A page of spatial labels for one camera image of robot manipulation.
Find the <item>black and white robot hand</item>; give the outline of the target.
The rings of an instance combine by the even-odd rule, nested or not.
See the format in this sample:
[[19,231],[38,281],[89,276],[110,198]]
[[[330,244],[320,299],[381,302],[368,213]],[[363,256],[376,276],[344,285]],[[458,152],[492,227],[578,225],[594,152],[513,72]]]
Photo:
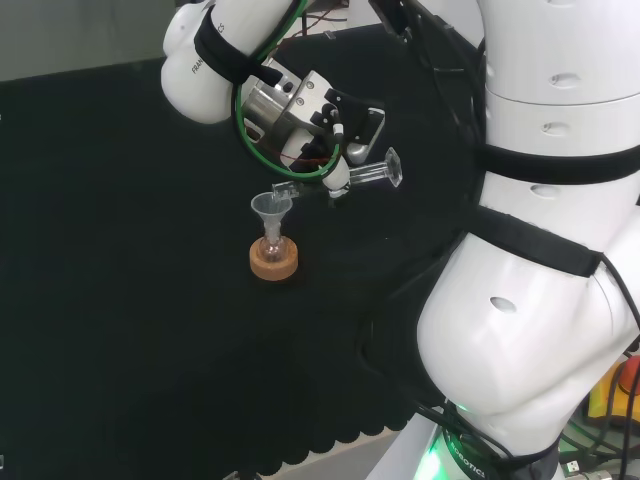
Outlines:
[[292,125],[279,159],[294,173],[322,171],[309,186],[337,200],[351,189],[351,170],[365,164],[386,121],[384,106],[333,88],[317,72],[300,84],[282,118]]

